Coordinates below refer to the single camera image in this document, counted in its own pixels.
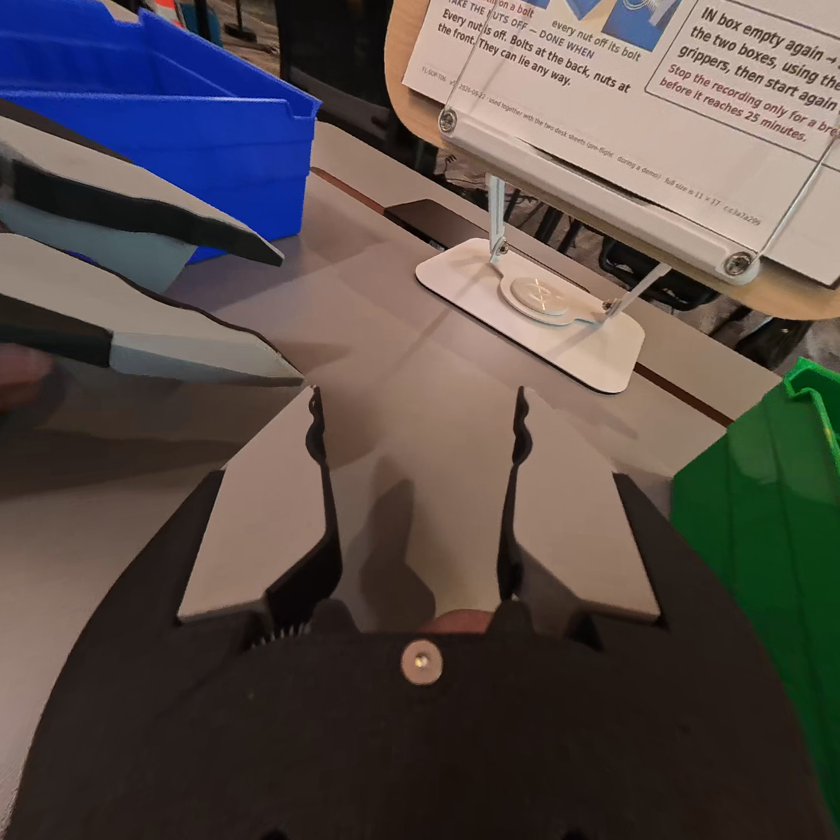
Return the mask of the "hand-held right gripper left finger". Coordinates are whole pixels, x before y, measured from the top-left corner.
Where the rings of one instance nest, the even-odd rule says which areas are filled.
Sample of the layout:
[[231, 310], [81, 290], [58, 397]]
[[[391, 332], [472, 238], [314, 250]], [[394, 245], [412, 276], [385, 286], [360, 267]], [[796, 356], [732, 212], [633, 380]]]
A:
[[250, 612], [268, 636], [301, 632], [343, 572], [318, 387], [305, 387], [232, 457], [177, 617]]

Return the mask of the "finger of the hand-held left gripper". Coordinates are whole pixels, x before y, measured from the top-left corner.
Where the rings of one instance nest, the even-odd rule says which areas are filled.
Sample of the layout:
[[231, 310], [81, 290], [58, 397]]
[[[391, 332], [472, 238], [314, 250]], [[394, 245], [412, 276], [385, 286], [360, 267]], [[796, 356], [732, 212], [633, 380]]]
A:
[[279, 267], [257, 232], [50, 121], [1, 118], [2, 225], [165, 292], [199, 248]]
[[2, 386], [39, 382], [54, 359], [192, 384], [303, 381], [257, 332], [32, 239], [3, 235], [1, 246]]

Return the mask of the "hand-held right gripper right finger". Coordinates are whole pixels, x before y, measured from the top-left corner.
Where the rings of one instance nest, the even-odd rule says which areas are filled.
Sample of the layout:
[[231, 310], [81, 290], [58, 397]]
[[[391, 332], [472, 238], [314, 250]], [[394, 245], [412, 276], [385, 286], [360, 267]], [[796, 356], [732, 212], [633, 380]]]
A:
[[523, 602], [535, 624], [612, 616], [652, 624], [654, 589], [612, 462], [533, 389], [518, 389], [502, 509], [500, 598]]

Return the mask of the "blue plastic bin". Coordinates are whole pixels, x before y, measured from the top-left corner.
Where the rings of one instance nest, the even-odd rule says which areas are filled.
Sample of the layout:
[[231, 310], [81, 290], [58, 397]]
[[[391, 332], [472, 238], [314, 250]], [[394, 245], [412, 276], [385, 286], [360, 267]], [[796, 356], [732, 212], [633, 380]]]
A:
[[235, 217], [298, 235], [320, 101], [140, 12], [2, 2], [1, 96]]

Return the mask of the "green plastic bin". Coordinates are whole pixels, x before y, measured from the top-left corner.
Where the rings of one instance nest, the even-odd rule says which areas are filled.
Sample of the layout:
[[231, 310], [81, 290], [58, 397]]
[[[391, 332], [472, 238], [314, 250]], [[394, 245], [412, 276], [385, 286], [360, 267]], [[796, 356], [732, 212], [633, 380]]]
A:
[[771, 656], [838, 826], [838, 373], [799, 359], [674, 477], [670, 520]]

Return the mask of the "wooden book stand white base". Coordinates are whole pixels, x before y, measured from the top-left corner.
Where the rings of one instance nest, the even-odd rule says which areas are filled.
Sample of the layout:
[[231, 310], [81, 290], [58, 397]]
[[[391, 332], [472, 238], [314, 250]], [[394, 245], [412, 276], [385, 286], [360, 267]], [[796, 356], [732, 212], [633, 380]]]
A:
[[[623, 392], [644, 343], [628, 313], [657, 280], [676, 270], [767, 314], [831, 319], [838, 313], [838, 135], [788, 213], [758, 246], [674, 213], [547, 153], [403, 81], [430, 2], [394, 2], [385, 37], [385, 78], [398, 117], [419, 138], [462, 154], [489, 175], [489, 234], [420, 265], [426, 289], [502, 336], [605, 394]], [[612, 302], [568, 276], [515, 255], [502, 215], [509, 182], [627, 243], [654, 261], [638, 286]]]

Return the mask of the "printed instruction sheet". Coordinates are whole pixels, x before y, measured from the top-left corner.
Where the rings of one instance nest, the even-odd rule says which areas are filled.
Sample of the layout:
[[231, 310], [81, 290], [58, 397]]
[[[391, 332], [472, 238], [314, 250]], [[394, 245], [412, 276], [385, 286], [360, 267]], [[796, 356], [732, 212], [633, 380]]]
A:
[[838, 2], [430, 2], [404, 83], [758, 247], [838, 135]]

